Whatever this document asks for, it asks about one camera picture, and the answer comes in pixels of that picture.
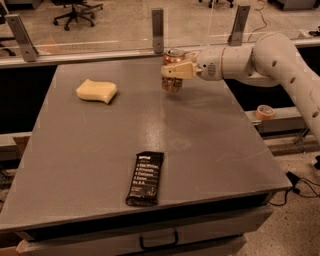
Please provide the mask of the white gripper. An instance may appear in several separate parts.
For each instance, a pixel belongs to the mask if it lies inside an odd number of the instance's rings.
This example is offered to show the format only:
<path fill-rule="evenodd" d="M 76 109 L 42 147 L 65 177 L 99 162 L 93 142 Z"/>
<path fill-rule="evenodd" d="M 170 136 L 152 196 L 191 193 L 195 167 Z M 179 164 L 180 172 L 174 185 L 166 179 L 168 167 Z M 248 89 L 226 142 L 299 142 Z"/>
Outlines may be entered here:
<path fill-rule="evenodd" d="M 192 79 L 196 76 L 198 63 L 201 71 L 198 76 L 206 81 L 219 81 L 222 79 L 223 47 L 209 47 L 199 51 L 187 52 L 185 60 L 171 63 L 161 67 L 161 73 L 165 77 L 178 79 Z"/>

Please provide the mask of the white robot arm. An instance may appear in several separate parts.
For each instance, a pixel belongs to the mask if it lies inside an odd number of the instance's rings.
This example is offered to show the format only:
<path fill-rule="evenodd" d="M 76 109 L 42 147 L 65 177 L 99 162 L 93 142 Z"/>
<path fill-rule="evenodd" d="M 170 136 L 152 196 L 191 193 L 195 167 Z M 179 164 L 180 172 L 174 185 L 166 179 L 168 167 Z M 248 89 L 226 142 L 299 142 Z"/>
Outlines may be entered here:
<path fill-rule="evenodd" d="M 206 81 L 234 79 L 247 85 L 281 85 L 320 143 L 320 77 L 296 46 L 280 33 L 269 33 L 253 45 L 216 46 L 190 52 L 177 63 L 161 67 L 168 78 Z"/>

